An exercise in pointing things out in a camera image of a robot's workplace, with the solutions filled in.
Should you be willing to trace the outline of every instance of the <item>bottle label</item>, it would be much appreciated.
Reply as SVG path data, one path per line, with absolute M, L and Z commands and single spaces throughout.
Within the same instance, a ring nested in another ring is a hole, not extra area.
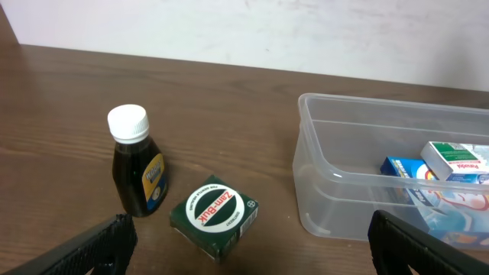
M 143 173 L 142 181 L 148 210 L 152 210 L 163 197 L 162 194 L 166 188 L 163 176 L 164 169 L 163 155 L 158 154 L 147 165 Z

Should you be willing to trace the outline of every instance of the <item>blue and white package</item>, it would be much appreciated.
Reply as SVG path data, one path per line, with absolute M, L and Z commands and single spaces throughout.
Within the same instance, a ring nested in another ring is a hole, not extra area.
M 388 157 L 389 176 L 437 180 L 423 160 Z M 460 248 L 489 248 L 489 198 L 478 194 L 404 189 L 434 237 Z

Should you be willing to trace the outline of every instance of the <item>barcode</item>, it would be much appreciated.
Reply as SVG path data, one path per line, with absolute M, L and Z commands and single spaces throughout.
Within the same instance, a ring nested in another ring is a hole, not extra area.
M 239 231 L 240 231 L 239 238 L 241 238 L 243 233 L 248 230 L 250 225 L 257 218 L 257 215 L 258 215 L 258 207 L 253 211 L 253 213 L 251 213 L 251 215 L 246 219 L 246 221 L 244 221 L 244 224 L 241 225 L 241 227 L 239 228 Z
M 452 148 L 455 150 L 465 150 L 465 148 L 463 146 L 461 146 L 460 144 L 450 143 L 450 146 L 452 146 Z

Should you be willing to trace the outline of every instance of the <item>bottle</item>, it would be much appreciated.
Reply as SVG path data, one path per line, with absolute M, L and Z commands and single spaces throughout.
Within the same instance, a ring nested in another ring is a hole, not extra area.
M 146 110 L 139 105 L 112 109 L 108 127 L 115 139 L 112 177 L 124 210 L 135 217 L 153 213 L 167 194 L 163 155 L 149 136 Z

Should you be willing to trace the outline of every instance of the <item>plastic container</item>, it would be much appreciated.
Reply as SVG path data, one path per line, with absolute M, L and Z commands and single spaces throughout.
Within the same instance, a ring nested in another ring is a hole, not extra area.
M 392 188 L 489 195 L 489 186 L 381 176 L 387 156 L 419 158 L 428 141 L 489 144 L 489 111 L 381 99 L 304 94 L 293 160 L 300 220 L 310 233 L 367 240 L 377 209 L 422 227 Z

